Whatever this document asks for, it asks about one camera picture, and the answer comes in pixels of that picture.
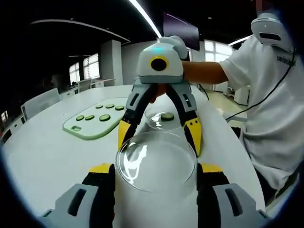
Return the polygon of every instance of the desk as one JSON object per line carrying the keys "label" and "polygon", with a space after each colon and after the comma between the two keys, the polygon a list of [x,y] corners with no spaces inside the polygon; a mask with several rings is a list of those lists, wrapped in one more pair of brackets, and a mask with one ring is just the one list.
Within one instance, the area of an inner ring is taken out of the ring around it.
{"label": "desk", "polygon": [[[191,88],[204,139],[199,162],[219,165],[231,183],[237,183],[256,200],[257,209],[265,210],[247,152],[204,94]],[[86,90],[35,115],[8,139],[3,149],[9,172],[35,215],[54,208],[55,200],[75,183],[81,183],[90,168],[115,160],[118,127],[103,138],[85,141],[64,132],[62,124],[102,100],[127,97],[131,89],[132,85],[120,85]],[[156,100],[156,104],[170,102],[166,95]]]}
{"label": "desk", "polygon": [[25,122],[24,116],[21,114],[19,115],[9,126],[5,128],[5,130],[2,133],[2,136],[0,135],[0,142],[5,143],[12,134],[14,134]]}
{"label": "desk", "polygon": [[74,88],[71,88],[67,91],[60,93],[60,96],[61,96],[61,99],[64,100],[64,99],[74,96],[77,93],[78,93],[78,87],[75,86]]}
{"label": "desk", "polygon": [[114,86],[115,78],[110,79],[94,79],[91,82],[91,88],[100,88],[105,86]]}

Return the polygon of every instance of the vr headset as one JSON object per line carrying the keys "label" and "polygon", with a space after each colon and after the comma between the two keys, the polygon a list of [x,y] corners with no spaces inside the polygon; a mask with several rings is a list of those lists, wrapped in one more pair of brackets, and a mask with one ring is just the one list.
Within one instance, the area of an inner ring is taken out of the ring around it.
{"label": "vr headset", "polygon": [[294,51],[293,43],[279,20],[279,11],[266,0],[256,0],[257,18],[251,22],[251,30],[263,45],[281,48],[289,53]]}

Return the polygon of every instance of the glass petri dish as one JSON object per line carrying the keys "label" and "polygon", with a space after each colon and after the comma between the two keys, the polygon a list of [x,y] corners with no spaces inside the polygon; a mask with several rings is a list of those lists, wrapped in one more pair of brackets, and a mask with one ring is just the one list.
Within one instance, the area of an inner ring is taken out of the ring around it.
{"label": "glass petri dish", "polygon": [[[178,112],[175,107],[170,106],[153,106],[145,111],[146,124],[157,130],[174,130],[181,128],[181,122]],[[174,119],[170,121],[163,121],[163,114],[173,114]]]}
{"label": "glass petri dish", "polygon": [[118,186],[127,184],[144,192],[188,191],[193,187],[187,186],[189,180],[196,182],[196,167],[196,154],[190,144],[165,131],[132,137],[122,145],[115,161],[116,178],[123,182]]}

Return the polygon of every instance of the glass dish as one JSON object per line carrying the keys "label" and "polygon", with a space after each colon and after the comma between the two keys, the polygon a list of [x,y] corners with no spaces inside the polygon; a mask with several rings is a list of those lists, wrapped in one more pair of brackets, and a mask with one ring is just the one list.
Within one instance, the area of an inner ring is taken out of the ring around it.
{"label": "glass dish", "polygon": [[[174,119],[162,121],[162,114],[168,113],[173,114]],[[173,106],[152,106],[145,111],[144,115],[146,117],[146,124],[152,129],[169,131],[181,128],[178,112]]]}
{"label": "glass dish", "polygon": [[117,227],[197,224],[197,158],[188,142],[167,131],[126,141],[115,161]]}

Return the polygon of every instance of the monitor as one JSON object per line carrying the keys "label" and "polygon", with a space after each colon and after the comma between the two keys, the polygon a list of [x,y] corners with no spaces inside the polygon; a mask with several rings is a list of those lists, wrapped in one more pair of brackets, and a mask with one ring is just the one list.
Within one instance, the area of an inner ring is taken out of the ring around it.
{"label": "monitor", "polygon": [[200,37],[199,29],[176,16],[164,13],[163,15],[163,34],[166,37],[179,36],[188,48],[199,51]]}

